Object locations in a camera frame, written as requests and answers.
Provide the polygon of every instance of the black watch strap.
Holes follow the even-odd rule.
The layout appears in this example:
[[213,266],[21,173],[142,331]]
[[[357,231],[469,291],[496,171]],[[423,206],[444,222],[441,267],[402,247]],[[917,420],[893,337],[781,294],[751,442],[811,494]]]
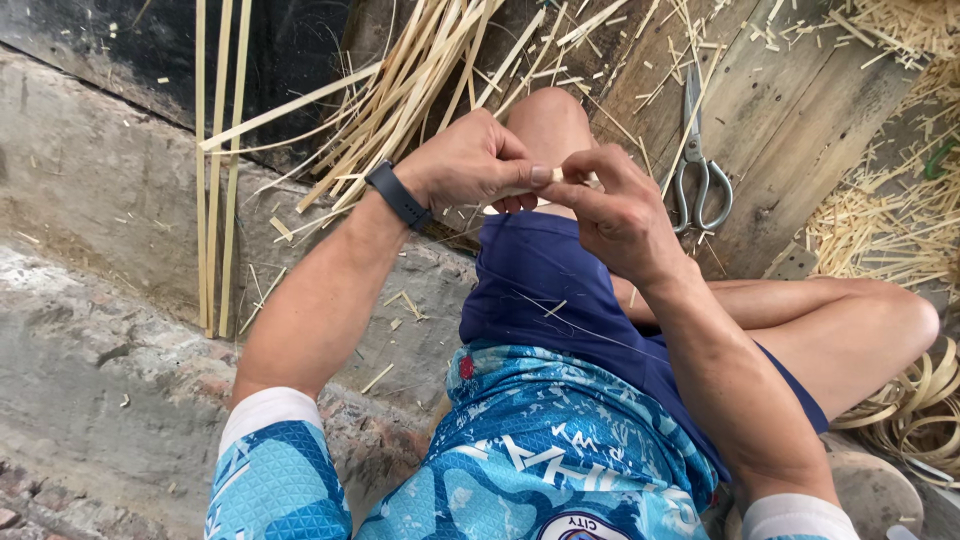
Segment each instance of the black watch strap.
[[380,192],[380,196],[394,209],[396,215],[414,231],[419,231],[433,219],[430,210],[422,207],[400,183],[400,179],[394,174],[394,165],[389,160],[381,161],[364,180]]

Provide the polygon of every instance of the sleeve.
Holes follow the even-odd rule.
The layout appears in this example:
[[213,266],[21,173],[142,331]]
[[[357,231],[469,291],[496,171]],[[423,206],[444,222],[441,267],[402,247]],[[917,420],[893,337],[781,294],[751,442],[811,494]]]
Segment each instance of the sleeve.
[[284,387],[240,402],[220,442],[204,540],[346,540],[351,529],[317,404]]
[[850,517],[823,499],[798,493],[764,497],[743,516],[743,540],[858,540]]

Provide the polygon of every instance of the man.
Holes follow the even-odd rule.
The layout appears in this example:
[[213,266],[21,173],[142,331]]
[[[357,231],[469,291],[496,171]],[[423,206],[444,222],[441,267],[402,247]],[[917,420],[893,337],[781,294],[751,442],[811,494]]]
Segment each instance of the man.
[[[572,183],[550,183],[557,165]],[[575,184],[589,172],[603,192]],[[535,193],[496,203],[505,213],[480,233],[452,410],[356,537],[706,538],[698,514],[720,478],[744,538],[855,538],[817,432],[929,346],[928,303],[882,282],[704,282],[656,184],[618,147],[596,147],[556,88],[518,103],[506,128],[466,115],[393,173],[257,319],[206,539],[350,537],[317,396],[367,326],[409,235],[404,212],[506,187]],[[416,203],[398,205],[404,193]],[[537,195],[555,204],[521,211]]]

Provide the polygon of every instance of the shorts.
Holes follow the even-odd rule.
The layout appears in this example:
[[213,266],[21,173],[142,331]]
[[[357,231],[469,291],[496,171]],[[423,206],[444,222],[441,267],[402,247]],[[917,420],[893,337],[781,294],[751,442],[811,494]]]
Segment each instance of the shorts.
[[[657,400],[707,456],[720,479],[729,482],[730,472],[716,447],[681,401],[662,336],[640,335],[613,296],[610,271],[581,247],[579,237],[577,222],[558,215],[522,211],[488,216],[480,230],[479,283],[464,302],[460,339],[465,344],[488,339],[543,347],[617,375]],[[545,308],[564,300],[557,315],[565,323],[544,318]],[[759,347],[793,389],[813,428],[826,431],[827,417],[809,392]]]

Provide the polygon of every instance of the scissors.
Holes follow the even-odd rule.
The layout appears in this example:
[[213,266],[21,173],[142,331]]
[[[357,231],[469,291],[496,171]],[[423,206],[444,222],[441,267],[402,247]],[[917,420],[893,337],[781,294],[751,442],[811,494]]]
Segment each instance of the scissors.
[[[677,194],[677,204],[680,206],[680,221],[673,228],[674,233],[682,233],[690,226],[689,210],[686,206],[686,197],[684,197],[684,170],[691,163],[696,163],[700,168],[700,186],[697,189],[697,200],[693,205],[693,225],[701,231],[713,231],[727,216],[730,215],[730,208],[733,205],[733,187],[730,179],[720,170],[720,167],[713,160],[707,161],[704,158],[703,147],[700,143],[700,108],[694,110],[697,100],[700,98],[700,68],[698,63],[693,63],[686,70],[686,88],[684,92],[684,126],[694,118],[693,125],[690,127],[690,135],[684,141],[684,153],[677,163],[676,171],[667,171],[663,181],[660,182],[660,191],[666,186],[670,175],[673,175],[673,189]],[[707,191],[710,186],[710,177],[715,177],[723,190],[723,207],[720,213],[712,220],[704,221],[704,203],[707,201]]]

